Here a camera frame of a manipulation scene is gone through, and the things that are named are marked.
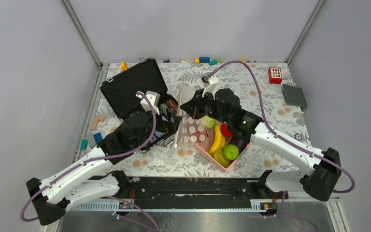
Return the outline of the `clear zip top bag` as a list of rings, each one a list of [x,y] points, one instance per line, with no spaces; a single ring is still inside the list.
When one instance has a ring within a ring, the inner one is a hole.
[[[189,116],[185,110],[180,108],[181,105],[191,100],[194,96],[195,89],[185,83],[179,86],[178,111],[177,115],[181,117],[179,128],[174,136],[174,147],[189,146],[194,143],[200,144],[207,140],[208,131],[206,130],[202,119],[194,119]]]

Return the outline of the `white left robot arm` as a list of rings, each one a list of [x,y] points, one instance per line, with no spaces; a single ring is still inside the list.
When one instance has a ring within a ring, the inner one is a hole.
[[[34,177],[26,182],[30,199],[21,211],[22,221],[31,221],[24,216],[30,203],[37,214],[36,220],[45,226],[88,201],[113,195],[120,199],[129,196],[129,183],[119,177],[104,177],[88,184],[85,181],[134,153],[153,147],[166,135],[176,134],[181,122],[173,109],[161,109],[165,103],[158,93],[137,91],[134,98],[139,110],[132,110],[89,153],[55,175],[43,180]]]

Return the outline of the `yellow toy banana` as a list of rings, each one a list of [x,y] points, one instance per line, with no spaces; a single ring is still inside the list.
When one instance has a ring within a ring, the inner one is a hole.
[[[207,153],[211,155],[215,151],[217,151],[222,144],[222,140],[223,140],[223,135],[221,133],[220,126],[218,124],[215,124],[214,125],[214,141],[211,147],[209,148],[209,150],[207,151]]]

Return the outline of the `purple toy eggplant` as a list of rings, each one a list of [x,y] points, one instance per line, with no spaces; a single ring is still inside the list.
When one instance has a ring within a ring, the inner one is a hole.
[[[229,144],[235,145],[239,150],[239,154],[241,154],[248,145],[248,143],[245,140],[236,137],[231,138]]]

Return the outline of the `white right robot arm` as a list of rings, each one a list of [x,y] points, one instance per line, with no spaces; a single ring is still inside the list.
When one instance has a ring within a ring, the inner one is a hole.
[[[326,202],[341,176],[340,154],[333,148],[321,150],[303,144],[267,124],[266,120],[242,109],[240,99],[229,88],[212,90],[218,80],[202,78],[205,86],[180,108],[193,119],[204,116],[226,124],[233,137],[253,143],[276,153],[294,164],[298,170],[290,172],[266,171],[258,185],[258,193],[270,199],[280,191],[304,190],[311,197]]]

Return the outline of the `red toy tomato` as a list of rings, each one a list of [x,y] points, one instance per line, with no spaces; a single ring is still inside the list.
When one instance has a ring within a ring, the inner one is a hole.
[[[227,124],[222,124],[221,127],[220,127],[220,131],[221,131],[221,134],[224,137],[227,137],[227,138],[232,138],[233,137],[232,133],[228,130],[228,125]]]

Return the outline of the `green toy apple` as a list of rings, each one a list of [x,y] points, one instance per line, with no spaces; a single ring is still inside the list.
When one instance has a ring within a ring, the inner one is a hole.
[[[235,160],[239,156],[239,149],[236,145],[226,145],[223,148],[223,154],[228,160]]]

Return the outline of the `yellow toy star fruit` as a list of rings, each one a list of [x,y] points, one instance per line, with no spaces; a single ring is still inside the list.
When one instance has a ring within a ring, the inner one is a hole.
[[[229,159],[223,154],[222,150],[217,150],[213,153],[213,158],[224,168],[230,165]]]

